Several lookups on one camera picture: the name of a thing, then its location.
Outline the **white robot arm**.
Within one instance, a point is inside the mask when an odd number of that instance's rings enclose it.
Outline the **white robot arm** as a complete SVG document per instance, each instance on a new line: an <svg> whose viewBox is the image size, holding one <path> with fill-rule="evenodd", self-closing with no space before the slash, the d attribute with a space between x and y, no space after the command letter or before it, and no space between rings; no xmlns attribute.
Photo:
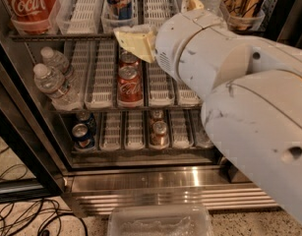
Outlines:
<svg viewBox="0 0 302 236"><path fill-rule="evenodd" d="M114 34L198 95L213 144L302 224L302 50L236 34L203 8Z"/></svg>

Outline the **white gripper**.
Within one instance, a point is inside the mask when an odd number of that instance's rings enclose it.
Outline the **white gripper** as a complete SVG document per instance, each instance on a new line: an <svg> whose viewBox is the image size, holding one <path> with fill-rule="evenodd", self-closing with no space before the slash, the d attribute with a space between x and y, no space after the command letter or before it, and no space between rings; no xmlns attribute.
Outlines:
<svg viewBox="0 0 302 236"><path fill-rule="evenodd" d="M120 27L113 32L123 49L148 63L156 58L159 67L180 82L179 60L188 42L202 30L225 26L222 17L204 8L200 0L182 0L182 13L167 20L158 32L151 25Z"/></svg>

